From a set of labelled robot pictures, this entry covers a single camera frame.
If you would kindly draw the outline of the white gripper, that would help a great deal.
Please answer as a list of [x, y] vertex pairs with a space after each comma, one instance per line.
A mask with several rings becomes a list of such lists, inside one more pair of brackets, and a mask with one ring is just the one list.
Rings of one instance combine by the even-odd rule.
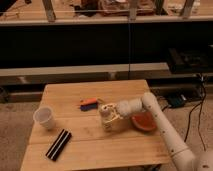
[[108, 116], [107, 122], [113, 122], [122, 117], [129, 117], [132, 114], [138, 113], [142, 110], [142, 101], [140, 98], [133, 100], [123, 100], [118, 102], [116, 105], [110, 103], [107, 105]]

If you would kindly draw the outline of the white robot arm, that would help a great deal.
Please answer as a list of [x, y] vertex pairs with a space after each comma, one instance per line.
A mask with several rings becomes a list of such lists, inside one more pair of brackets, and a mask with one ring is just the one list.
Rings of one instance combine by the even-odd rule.
[[178, 171], [213, 171], [213, 150], [196, 156], [167, 119], [152, 92], [145, 92], [141, 98], [106, 104], [104, 109], [110, 116], [105, 121], [106, 124], [111, 124], [117, 119], [127, 118], [143, 110], [149, 111]]

